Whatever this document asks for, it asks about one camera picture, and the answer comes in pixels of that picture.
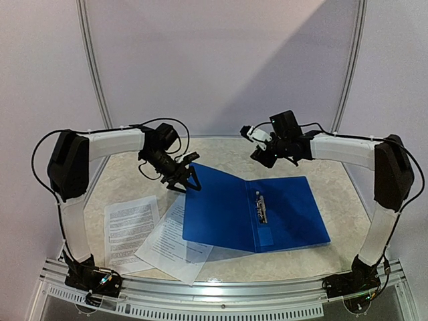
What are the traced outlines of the blue plastic folder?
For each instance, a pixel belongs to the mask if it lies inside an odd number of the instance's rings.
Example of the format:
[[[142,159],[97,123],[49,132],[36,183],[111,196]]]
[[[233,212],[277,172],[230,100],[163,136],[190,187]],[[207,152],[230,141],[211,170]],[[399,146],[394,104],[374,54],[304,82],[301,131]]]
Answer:
[[[330,243],[306,177],[246,181],[193,167],[201,190],[186,192],[183,239],[252,253]]]

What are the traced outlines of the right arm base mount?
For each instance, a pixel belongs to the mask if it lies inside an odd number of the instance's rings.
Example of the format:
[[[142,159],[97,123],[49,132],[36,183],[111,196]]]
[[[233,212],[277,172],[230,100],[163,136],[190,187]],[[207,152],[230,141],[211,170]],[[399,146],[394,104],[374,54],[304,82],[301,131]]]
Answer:
[[[385,254],[372,266],[356,256],[350,272],[325,277],[322,289],[329,299],[344,297],[344,307],[351,314],[364,314],[371,302],[384,292],[390,273],[391,266]]]

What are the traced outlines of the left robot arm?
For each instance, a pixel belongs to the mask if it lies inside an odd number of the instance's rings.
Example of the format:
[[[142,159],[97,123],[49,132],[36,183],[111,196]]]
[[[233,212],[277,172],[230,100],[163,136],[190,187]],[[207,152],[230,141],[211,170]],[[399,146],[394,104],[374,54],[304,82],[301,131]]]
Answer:
[[[138,159],[150,164],[160,175],[168,190],[185,193],[201,190],[192,162],[196,152],[185,150],[172,157],[170,147],[178,139],[178,132],[170,124],[172,118],[159,118],[157,128],[148,122],[120,128],[94,131],[55,130],[58,135],[47,165],[48,184],[42,186],[55,198],[60,229],[65,241],[64,259],[74,269],[74,280],[85,290],[94,290],[99,275],[91,268],[91,254],[84,223],[84,201],[89,187],[90,163],[99,158],[137,152]]]

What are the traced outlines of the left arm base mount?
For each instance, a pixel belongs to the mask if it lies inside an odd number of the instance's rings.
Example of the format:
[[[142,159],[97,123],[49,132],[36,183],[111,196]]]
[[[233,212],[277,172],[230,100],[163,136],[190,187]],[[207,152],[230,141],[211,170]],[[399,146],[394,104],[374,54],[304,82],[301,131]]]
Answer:
[[[68,266],[65,285],[92,294],[118,298],[122,289],[123,278],[115,271],[94,265],[94,256],[79,263],[63,253]]]

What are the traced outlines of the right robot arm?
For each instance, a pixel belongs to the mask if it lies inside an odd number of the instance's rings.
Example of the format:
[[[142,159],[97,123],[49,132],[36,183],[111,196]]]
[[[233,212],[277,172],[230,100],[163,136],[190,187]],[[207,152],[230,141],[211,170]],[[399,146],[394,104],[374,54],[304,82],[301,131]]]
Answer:
[[[345,135],[326,132],[320,124],[303,132],[291,110],[270,116],[271,132],[260,125],[243,126],[242,137],[257,145],[251,158],[267,168],[284,158],[294,165],[300,160],[328,160],[366,168],[374,173],[375,210],[357,260],[375,266],[391,241],[409,196],[419,164],[403,146],[401,138]]]

